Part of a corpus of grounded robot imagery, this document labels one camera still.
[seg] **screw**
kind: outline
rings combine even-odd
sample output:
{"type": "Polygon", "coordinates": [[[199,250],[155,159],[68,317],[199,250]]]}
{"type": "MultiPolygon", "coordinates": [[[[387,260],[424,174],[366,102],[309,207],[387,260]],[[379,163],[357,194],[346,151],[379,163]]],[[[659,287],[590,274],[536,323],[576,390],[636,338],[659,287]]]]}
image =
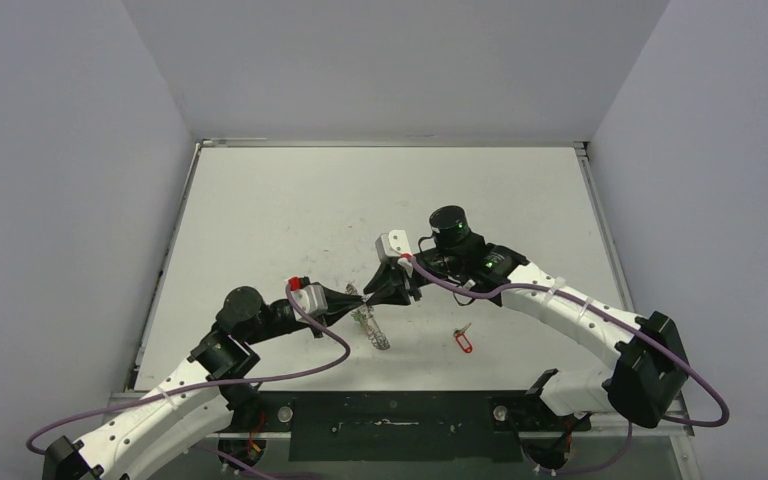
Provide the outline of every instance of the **screw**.
{"type": "Polygon", "coordinates": [[[508,409],[504,405],[499,405],[493,409],[493,418],[500,422],[504,422],[508,418],[508,409]]]}
{"type": "Polygon", "coordinates": [[[287,423],[293,418],[293,409],[290,407],[281,407],[278,409],[278,421],[287,423]]]}

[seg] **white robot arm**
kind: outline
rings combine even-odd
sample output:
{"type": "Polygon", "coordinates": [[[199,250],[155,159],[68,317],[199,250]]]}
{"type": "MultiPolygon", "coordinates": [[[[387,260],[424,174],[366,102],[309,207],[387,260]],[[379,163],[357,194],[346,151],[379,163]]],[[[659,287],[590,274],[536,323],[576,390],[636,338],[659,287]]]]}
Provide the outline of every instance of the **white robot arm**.
{"type": "Polygon", "coordinates": [[[408,305],[411,297],[419,300],[421,287],[435,283],[525,313],[600,361],[586,371],[549,371],[533,385],[555,415],[618,412],[643,427],[658,425],[688,375],[632,332],[652,337],[686,363],[672,319],[658,312],[645,318],[588,297],[522,254],[485,242],[470,230],[460,207],[437,210],[430,224],[435,248],[415,256],[403,230],[377,240],[381,266],[364,289],[368,305],[408,305]]]}
{"type": "MultiPolygon", "coordinates": [[[[299,308],[324,326],[363,302],[359,295],[335,292],[306,278],[293,278],[290,284],[299,308]]],[[[322,336],[322,327],[298,319],[288,300],[267,305],[254,288],[233,290],[210,332],[143,396],[143,405],[125,410],[75,441],[60,437],[50,444],[44,452],[43,480],[148,478],[199,440],[228,427],[235,412],[257,411],[254,388],[228,384],[245,378],[260,360],[250,345],[308,328],[314,336],[322,336]],[[196,388],[206,381],[222,385],[196,388]]]]}

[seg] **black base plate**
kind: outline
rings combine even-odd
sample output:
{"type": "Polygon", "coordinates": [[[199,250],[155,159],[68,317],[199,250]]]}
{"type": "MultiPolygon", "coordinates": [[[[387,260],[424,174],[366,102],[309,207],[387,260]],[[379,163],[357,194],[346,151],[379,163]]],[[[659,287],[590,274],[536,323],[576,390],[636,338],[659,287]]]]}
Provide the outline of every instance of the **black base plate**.
{"type": "MultiPolygon", "coordinates": [[[[521,462],[518,432],[563,432],[556,417],[525,391],[260,392],[262,432],[292,432],[291,461],[445,461],[484,457],[521,462]],[[508,421],[493,409],[509,409],[508,421]],[[290,422],[278,409],[293,409],[290,422]]],[[[239,414],[235,418],[244,418],[239,414]]],[[[579,430],[588,430],[589,422],[579,430]]],[[[226,431],[246,432],[232,424],[226,431]]]]}

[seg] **black joint motor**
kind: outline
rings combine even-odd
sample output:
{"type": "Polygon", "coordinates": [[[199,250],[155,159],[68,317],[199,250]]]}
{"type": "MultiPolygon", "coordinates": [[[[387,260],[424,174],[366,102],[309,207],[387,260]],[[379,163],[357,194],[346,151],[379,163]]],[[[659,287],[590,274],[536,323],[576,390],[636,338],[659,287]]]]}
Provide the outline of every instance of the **black joint motor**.
{"type": "Polygon", "coordinates": [[[254,344],[263,340],[259,336],[265,331],[294,325],[295,316],[286,299],[267,305],[254,288],[239,287],[225,297],[216,323],[237,342],[254,344]]]}
{"type": "MultiPolygon", "coordinates": [[[[660,312],[637,318],[640,331],[687,362],[675,322],[660,312]]],[[[636,425],[655,428],[687,381],[687,373],[651,345],[634,337],[619,342],[614,375],[602,385],[614,409],[636,425]]]]}
{"type": "Polygon", "coordinates": [[[473,233],[461,207],[449,205],[437,209],[428,219],[437,251],[443,255],[468,257],[484,247],[484,237],[473,233]]]}

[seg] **white wall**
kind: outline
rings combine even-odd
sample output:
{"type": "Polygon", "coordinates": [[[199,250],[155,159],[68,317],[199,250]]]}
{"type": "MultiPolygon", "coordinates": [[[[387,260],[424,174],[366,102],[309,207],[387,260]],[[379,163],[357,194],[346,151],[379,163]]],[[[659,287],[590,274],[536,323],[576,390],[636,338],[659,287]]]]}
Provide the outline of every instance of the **white wall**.
{"type": "Polygon", "coordinates": [[[670,2],[590,154],[636,305],[732,406],[705,478],[768,478],[768,2],[670,2]]]}
{"type": "Polygon", "coordinates": [[[667,0],[125,0],[203,137],[590,138],[667,0]]]}
{"type": "Polygon", "coordinates": [[[0,1],[0,480],[121,388],[192,148],[119,0],[0,1]]]}

